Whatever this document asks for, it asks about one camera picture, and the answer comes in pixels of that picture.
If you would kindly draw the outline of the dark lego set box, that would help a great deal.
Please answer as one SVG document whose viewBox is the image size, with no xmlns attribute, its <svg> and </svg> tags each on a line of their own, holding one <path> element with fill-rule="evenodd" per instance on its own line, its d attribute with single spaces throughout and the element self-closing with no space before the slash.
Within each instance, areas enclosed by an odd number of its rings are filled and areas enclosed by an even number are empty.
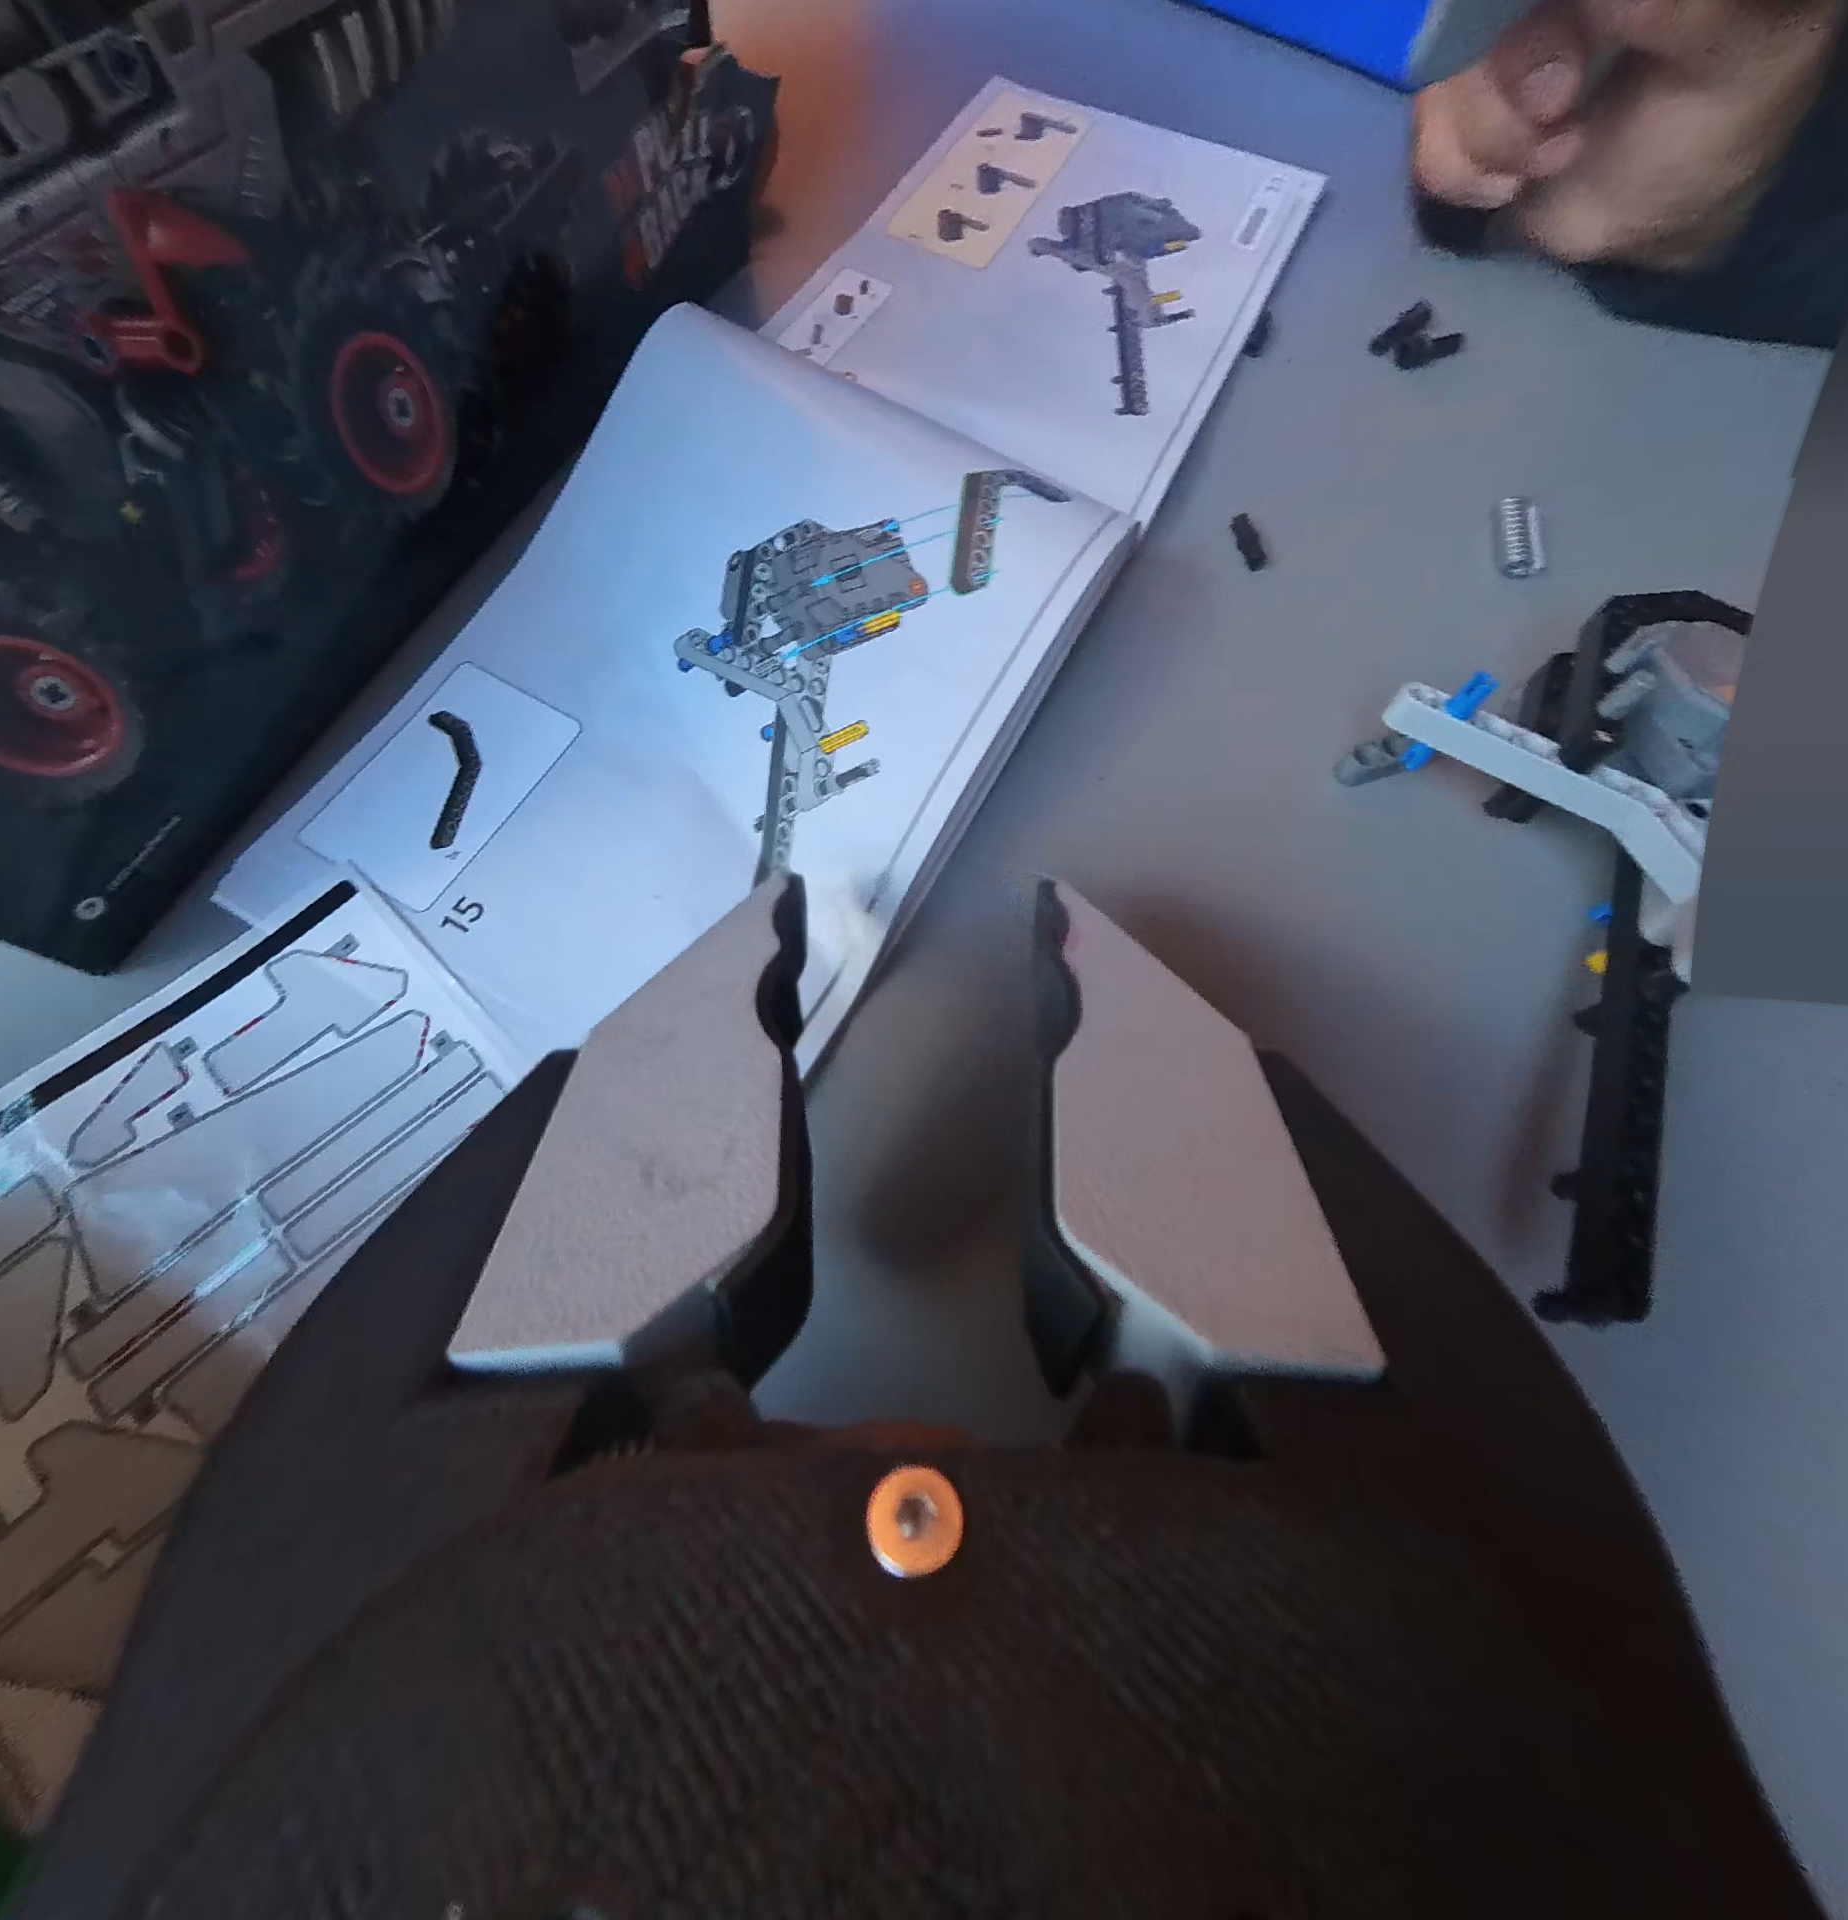
<svg viewBox="0 0 1848 1920">
<path fill-rule="evenodd" d="M 743 273 L 709 5 L 0 3 L 0 943 L 114 972 Z"/>
</svg>

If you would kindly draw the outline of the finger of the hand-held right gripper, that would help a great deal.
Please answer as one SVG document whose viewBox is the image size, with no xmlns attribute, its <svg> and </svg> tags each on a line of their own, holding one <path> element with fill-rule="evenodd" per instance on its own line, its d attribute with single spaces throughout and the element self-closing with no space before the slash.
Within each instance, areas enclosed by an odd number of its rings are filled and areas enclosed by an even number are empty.
<svg viewBox="0 0 1848 1920">
<path fill-rule="evenodd" d="M 1848 341 L 1804 432 L 1727 734 L 1696 917 L 1707 993 L 1848 993 Z"/>
</svg>

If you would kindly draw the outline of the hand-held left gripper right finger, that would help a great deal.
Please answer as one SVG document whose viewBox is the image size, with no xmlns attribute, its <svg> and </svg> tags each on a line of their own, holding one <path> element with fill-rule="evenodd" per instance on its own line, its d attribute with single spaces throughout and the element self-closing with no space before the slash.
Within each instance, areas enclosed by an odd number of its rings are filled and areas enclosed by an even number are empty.
<svg viewBox="0 0 1848 1920">
<path fill-rule="evenodd" d="M 1248 1034 L 1071 883 L 1033 893 L 1027 1323 L 1050 1393 L 1372 1387 L 1386 1354 Z"/>
</svg>

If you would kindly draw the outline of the blue box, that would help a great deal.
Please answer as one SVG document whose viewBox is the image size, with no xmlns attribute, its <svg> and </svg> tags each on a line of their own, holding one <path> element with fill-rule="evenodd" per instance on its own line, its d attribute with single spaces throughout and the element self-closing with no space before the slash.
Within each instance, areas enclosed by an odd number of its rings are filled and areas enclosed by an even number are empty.
<svg viewBox="0 0 1848 1920">
<path fill-rule="evenodd" d="M 1392 91 L 1410 91 L 1411 47 L 1429 3 L 1191 3 Z"/>
</svg>

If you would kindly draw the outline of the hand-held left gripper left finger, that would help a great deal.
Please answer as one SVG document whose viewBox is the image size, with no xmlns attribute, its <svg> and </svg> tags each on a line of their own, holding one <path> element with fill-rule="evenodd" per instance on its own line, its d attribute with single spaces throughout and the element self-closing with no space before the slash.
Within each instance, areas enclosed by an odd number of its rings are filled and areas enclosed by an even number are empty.
<svg viewBox="0 0 1848 1920">
<path fill-rule="evenodd" d="M 806 885 L 764 880 L 570 1057 L 471 1289 L 465 1374 L 735 1364 L 735 1293 L 791 1231 Z"/>
</svg>

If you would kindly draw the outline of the white sticker sheet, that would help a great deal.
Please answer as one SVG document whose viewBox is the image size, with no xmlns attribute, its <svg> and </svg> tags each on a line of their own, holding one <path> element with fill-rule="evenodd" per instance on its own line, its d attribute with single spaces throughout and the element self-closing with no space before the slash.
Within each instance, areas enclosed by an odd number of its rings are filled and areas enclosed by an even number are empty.
<svg viewBox="0 0 1848 1920">
<path fill-rule="evenodd" d="M 257 1371 L 524 1067 L 337 883 L 0 1093 L 0 1826 L 64 1791 Z"/>
</svg>

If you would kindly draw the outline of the open lego instruction booklet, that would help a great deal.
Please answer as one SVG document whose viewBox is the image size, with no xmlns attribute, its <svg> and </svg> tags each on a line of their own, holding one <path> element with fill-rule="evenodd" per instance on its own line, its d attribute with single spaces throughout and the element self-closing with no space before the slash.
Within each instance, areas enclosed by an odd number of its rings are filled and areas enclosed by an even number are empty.
<svg viewBox="0 0 1848 1920">
<path fill-rule="evenodd" d="M 649 329 L 506 577 L 216 902 L 357 875 L 542 1052 L 794 873 L 814 1067 L 1325 193 L 984 84 L 768 329 Z"/>
</svg>

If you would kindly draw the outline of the person's right hand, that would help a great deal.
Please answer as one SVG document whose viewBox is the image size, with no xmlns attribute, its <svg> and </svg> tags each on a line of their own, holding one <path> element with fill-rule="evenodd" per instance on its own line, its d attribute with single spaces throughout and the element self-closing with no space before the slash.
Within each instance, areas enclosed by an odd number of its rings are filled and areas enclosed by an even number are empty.
<svg viewBox="0 0 1848 1920">
<path fill-rule="evenodd" d="M 1846 3 L 1524 5 L 1416 92 L 1416 227 L 1446 252 L 1696 270 L 1748 225 L 1846 48 Z"/>
</svg>

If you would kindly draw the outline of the grey black lego assembly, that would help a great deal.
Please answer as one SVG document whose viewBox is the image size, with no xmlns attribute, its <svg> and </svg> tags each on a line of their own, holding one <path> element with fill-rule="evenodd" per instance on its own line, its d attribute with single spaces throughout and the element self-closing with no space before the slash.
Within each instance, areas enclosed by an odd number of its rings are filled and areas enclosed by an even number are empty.
<svg viewBox="0 0 1848 1920">
<path fill-rule="evenodd" d="M 1336 765 L 1336 780 L 1359 788 L 1453 760 L 1496 783 L 1491 816 L 1565 814 L 1612 841 L 1600 987 L 1577 1014 L 1592 1044 L 1579 1161 L 1551 1181 L 1574 1204 L 1565 1274 L 1535 1301 L 1553 1326 L 1637 1323 L 1651 1307 L 1672 1026 L 1751 630 L 1751 610 L 1707 592 L 1618 593 L 1532 674 L 1513 713 L 1488 707 L 1496 674 L 1403 685 L 1385 729 Z"/>
</svg>

